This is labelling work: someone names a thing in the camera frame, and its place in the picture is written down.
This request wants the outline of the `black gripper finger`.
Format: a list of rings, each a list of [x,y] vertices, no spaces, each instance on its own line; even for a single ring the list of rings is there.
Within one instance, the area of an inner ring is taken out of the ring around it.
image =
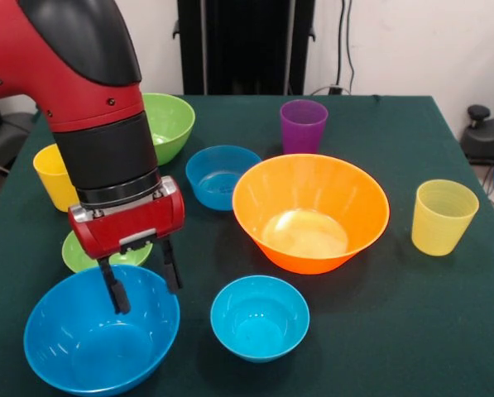
[[[112,300],[115,313],[128,314],[130,312],[130,303],[127,298],[126,290],[122,282],[114,276],[108,258],[100,258],[98,260],[98,265]]]
[[[163,276],[171,293],[177,293],[182,288],[180,273],[177,269],[173,246],[169,238],[161,240],[164,266]]]

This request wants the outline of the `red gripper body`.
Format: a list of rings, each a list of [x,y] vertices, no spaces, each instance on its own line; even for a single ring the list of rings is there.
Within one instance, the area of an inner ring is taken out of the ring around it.
[[[185,205],[178,184],[163,181],[152,194],[120,206],[92,210],[76,204],[68,218],[86,254],[99,260],[181,229]]]

